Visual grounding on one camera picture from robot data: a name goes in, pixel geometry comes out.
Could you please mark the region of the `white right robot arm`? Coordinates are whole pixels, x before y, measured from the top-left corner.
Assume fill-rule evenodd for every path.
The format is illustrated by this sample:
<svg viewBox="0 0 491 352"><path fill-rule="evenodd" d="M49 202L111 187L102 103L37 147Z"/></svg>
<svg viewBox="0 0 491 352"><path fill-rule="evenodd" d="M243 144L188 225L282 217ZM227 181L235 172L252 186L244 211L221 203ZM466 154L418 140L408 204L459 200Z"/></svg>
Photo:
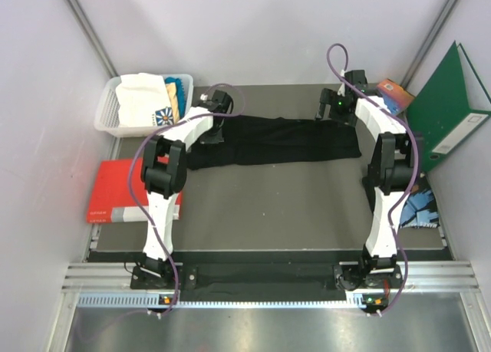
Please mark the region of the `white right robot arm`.
<svg viewBox="0 0 491 352"><path fill-rule="evenodd" d="M410 189L419 175L422 137L411 136L392 115L382 97L370 90L363 70L340 72L338 90L321 92L315 120L329 109L329 118L346 126L362 123L375 145L362 184L373 213L371 231L356 265L342 265L340 279L353 287L373 288L385 278L399 276L397 270L400 217Z"/></svg>

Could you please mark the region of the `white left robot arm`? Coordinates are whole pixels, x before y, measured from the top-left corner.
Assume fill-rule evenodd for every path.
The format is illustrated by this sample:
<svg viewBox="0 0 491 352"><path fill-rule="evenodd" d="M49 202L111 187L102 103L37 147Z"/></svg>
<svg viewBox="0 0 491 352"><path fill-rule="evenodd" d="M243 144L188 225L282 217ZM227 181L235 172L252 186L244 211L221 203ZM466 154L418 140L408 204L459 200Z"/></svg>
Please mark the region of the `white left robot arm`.
<svg viewBox="0 0 491 352"><path fill-rule="evenodd" d="M140 179L147 192L148 234L143 247L147 278L158 288L169 286L174 277L170 263L173 252L172 225L177 196L187 178L186 154L198 143L221 143L222 125L233 112L233 99L216 90L203 95L177 124L164 127L143 148Z"/></svg>

